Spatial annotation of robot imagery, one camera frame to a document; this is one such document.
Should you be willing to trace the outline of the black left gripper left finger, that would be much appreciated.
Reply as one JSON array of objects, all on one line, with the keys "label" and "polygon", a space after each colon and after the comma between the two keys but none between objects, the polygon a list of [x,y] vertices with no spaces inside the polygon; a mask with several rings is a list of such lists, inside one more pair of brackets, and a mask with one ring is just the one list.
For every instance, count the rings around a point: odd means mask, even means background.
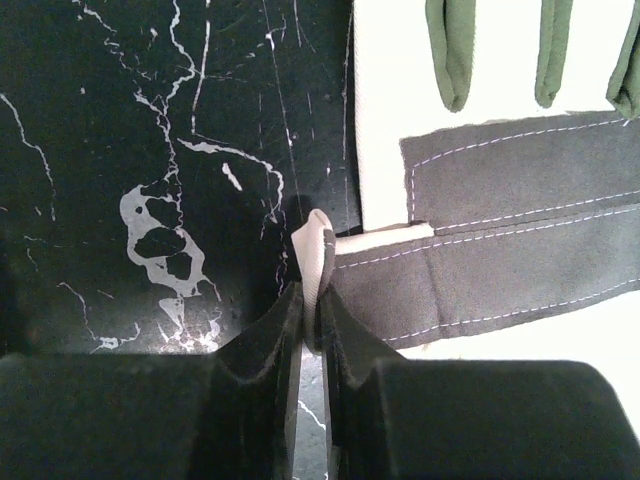
[{"label": "black left gripper left finger", "polygon": [[288,479],[302,287],[204,355],[12,354],[5,479]]}]

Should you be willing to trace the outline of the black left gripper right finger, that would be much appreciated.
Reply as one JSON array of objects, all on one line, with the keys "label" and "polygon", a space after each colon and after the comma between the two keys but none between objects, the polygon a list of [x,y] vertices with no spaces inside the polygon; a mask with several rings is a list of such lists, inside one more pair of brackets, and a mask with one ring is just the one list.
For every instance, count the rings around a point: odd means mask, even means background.
[{"label": "black left gripper right finger", "polygon": [[574,361],[409,360],[327,291],[318,307],[332,479],[635,479],[613,387]]}]

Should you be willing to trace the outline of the white glove green trim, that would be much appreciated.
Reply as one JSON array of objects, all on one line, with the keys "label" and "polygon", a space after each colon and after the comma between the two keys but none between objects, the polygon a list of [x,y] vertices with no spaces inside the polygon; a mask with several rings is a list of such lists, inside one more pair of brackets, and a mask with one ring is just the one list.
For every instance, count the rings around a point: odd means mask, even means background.
[{"label": "white glove green trim", "polygon": [[292,237],[319,351],[333,288],[434,358],[639,350],[639,5],[358,1],[363,230]]}]

